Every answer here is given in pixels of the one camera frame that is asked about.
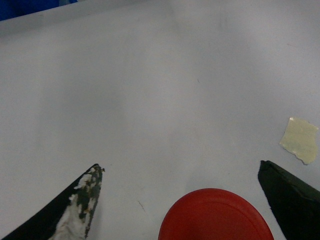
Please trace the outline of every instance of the red lid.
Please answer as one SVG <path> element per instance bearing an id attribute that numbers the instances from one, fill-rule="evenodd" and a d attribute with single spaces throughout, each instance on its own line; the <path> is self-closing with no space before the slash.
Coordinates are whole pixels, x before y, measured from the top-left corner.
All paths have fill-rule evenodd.
<path id="1" fill-rule="evenodd" d="M 180 198 L 166 214 L 158 240 L 274 240 L 259 212 L 222 189 L 200 189 Z"/>

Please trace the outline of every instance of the white paint residue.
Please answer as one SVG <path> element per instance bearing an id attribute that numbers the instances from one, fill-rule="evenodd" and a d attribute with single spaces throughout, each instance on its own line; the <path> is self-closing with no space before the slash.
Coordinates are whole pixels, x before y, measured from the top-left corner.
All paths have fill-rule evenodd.
<path id="1" fill-rule="evenodd" d="M 70 197 L 69 197 L 69 200 L 72 202 L 74 199 L 75 199 L 75 196 L 74 194 L 72 194 Z"/>
<path id="2" fill-rule="evenodd" d="M 96 199 L 94 199 L 94 198 L 89 199 L 89 203 L 88 203 L 88 210 L 89 211 L 91 211 L 94 208 L 95 203 L 96 203 Z"/>
<path id="3" fill-rule="evenodd" d="M 83 189 L 86 185 L 87 182 L 90 182 L 92 178 L 91 174 L 85 174 L 83 177 L 80 179 L 78 186 L 75 186 L 74 189 Z"/>
<path id="4" fill-rule="evenodd" d="M 78 195 L 75 194 L 72 198 L 71 204 L 65 209 L 60 221 L 56 225 L 56 231 L 48 240 L 84 240 L 86 235 L 87 217 L 85 221 L 79 218 L 79 208 L 77 206 Z"/>

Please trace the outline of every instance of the blue object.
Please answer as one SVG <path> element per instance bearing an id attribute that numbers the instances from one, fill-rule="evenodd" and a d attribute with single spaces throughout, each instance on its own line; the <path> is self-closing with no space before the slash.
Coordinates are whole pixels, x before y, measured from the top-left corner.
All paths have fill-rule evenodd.
<path id="1" fill-rule="evenodd" d="M 77 0 L 0 0 L 0 21 L 76 2 Z"/>

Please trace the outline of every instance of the scratch mark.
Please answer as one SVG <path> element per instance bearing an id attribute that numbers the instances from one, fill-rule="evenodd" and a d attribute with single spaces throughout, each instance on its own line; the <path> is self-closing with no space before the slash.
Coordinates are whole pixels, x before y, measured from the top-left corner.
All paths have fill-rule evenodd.
<path id="1" fill-rule="evenodd" d="M 141 202 L 138 201 L 138 203 L 140 204 L 140 206 L 141 206 L 141 208 L 143 209 L 143 211 L 146 212 L 146 210 L 145 210 L 144 206 L 141 204 Z"/>

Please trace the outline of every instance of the white table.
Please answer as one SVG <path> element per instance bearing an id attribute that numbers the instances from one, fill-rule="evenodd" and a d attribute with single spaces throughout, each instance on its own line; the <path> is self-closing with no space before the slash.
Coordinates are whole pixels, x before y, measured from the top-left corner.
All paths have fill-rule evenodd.
<path id="1" fill-rule="evenodd" d="M 271 160 L 320 190 L 319 157 L 279 145 L 289 117 L 320 126 L 320 2 L 114 2 L 0 22 L 0 238 L 99 163 L 90 240 L 156 240 L 202 188 L 284 240 L 257 174 Z"/>

